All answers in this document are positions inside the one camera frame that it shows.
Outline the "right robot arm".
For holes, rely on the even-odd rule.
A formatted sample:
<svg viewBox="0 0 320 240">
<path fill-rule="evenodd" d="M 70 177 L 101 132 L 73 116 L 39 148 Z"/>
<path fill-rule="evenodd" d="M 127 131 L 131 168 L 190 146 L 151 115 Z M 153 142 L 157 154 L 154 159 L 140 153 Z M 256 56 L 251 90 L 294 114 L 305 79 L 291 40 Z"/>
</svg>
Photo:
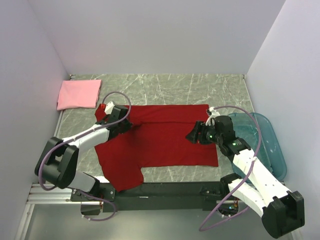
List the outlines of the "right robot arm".
<svg viewBox="0 0 320 240">
<path fill-rule="evenodd" d="M 244 177 L 236 173 L 221 178 L 223 199 L 235 197 L 254 210 L 268 234 L 278 239 L 305 225 L 305 202 L 298 191 L 290 191 L 278 181 L 256 157 L 242 138 L 236 136 L 232 119 L 226 115 L 197 121 L 186 139 L 193 144 L 216 144 L 221 153 L 236 165 Z"/>
</svg>

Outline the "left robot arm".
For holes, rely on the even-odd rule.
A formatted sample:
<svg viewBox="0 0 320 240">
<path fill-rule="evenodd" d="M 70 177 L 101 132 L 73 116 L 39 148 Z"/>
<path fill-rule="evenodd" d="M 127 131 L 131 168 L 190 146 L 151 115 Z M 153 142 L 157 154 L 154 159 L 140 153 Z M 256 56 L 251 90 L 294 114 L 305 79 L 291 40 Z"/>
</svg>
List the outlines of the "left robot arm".
<svg viewBox="0 0 320 240">
<path fill-rule="evenodd" d="M 34 169 L 40 184 L 45 181 L 53 184 L 53 187 L 44 189 L 50 191 L 54 188 L 70 188 L 93 199 L 101 198 L 100 181 L 87 173 L 77 171 L 78 159 L 82 153 L 130 130 L 130 110 L 130 106 L 109 102 L 102 111 L 106 116 L 92 127 L 71 137 L 50 138 Z"/>
</svg>

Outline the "red t shirt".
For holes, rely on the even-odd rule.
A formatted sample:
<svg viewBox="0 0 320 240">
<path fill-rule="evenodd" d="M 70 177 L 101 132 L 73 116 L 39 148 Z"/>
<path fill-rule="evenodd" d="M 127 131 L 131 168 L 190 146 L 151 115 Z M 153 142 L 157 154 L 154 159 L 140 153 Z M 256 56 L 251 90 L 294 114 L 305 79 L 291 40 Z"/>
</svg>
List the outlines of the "red t shirt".
<svg viewBox="0 0 320 240">
<path fill-rule="evenodd" d="M 95 146 L 104 177 L 123 191 L 144 182 L 142 168 L 218 167 L 214 144 L 193 144 L 186 139 L 196 121 L 208 119 L 207 109 L 207 104 L 132 106 L 131 129 Z"/>
</svg>

